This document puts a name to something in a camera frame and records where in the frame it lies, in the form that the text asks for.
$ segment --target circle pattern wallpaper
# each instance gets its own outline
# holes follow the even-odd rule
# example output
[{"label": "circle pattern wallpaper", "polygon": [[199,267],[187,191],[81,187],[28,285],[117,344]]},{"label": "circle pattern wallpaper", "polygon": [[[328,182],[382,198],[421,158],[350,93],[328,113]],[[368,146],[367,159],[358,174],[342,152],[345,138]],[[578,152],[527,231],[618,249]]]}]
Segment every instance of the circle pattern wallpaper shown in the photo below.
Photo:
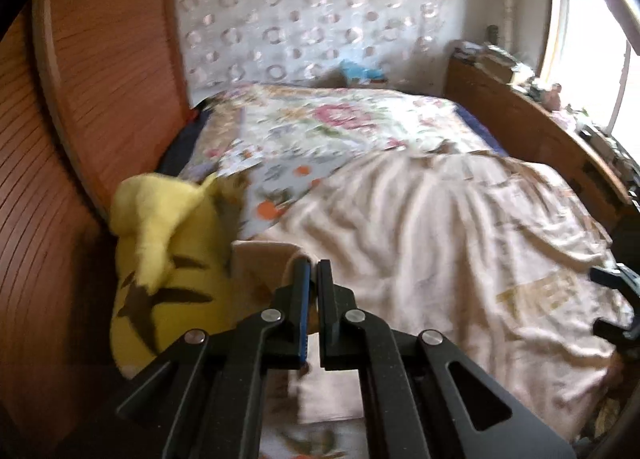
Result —
[{"label": "circle pattern wallpaper", "polygon": [[450,1],[175,0],[191,102],[241,82],[322,85],[342,60],[427,93]]}]

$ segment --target metal screw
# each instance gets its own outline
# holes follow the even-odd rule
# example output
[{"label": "metal screw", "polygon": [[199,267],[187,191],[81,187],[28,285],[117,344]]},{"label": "metal screw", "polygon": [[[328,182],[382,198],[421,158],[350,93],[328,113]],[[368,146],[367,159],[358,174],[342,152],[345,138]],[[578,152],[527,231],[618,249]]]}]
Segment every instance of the metal screw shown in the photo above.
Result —
[{"label": "metal screw", "polygon": [[191,329],[184,335],[184,341],[191,345],[200,345],[206,337],[202,329]]},{"label": "metal screw", "polygon": [[350,309],[344,314],[344,317],[349,322],[353,322],[356,324],[364,322],[365,319],[364,313],[360,309]]},{"label": "metal screw", "polygon": [[435,329],[428,329],[422,333],[422,341],[427,345],[440,345],[443,339],[442,334]]},{"label": "metal screw", "polygon": [[277,322],[282,318],[282,313],[277,309],[265,309],[260,316],[265,322]]}]

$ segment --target triangular cutout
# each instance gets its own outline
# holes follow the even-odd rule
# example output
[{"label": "triangular cutout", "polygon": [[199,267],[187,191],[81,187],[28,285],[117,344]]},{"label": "triangular cutout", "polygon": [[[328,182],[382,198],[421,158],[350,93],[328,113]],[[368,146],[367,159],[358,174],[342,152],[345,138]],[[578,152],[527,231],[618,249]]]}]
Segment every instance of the triangular cutout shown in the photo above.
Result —
[{"label": "triangular cutout", "polygon": [[484,431],[511,417],[511,409],[460,362],[449,364],[453,378],[471,423],[477,431]]}]

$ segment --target pikachu plush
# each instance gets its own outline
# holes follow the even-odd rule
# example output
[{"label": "pikachu plush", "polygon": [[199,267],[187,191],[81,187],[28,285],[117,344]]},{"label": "pikachu plush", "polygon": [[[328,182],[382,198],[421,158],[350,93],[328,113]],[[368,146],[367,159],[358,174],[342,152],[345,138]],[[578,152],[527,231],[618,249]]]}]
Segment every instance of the pikachu plush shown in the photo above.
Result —
[{"label": "pikachu plush", "polygon": [[191,328],[231,329],[231,237],[216,212],[214,176],[202,185],[159,174],[123,181],[111,204],[118,290],[111,351],[133,377]]}]

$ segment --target floral quilt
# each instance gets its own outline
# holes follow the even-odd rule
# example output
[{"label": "floral quilt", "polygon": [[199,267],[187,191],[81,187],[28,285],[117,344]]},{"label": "floral quilt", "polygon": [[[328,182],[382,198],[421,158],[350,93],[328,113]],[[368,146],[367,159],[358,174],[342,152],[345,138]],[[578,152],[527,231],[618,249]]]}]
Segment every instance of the floral quilt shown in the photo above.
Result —
[{"label": "floral quilt", "polygon": [[251,239],[271,227],[289,206],[349,159],[348,154],[284,154],[244,171],[238,239]]},{"label": "floral quilt", "polygon": [[217,95],[209,122],[182,178],[199,181],[213,169],[230,175],[283,154],[489,149],[453,102],[393,90],[249,84]]}]

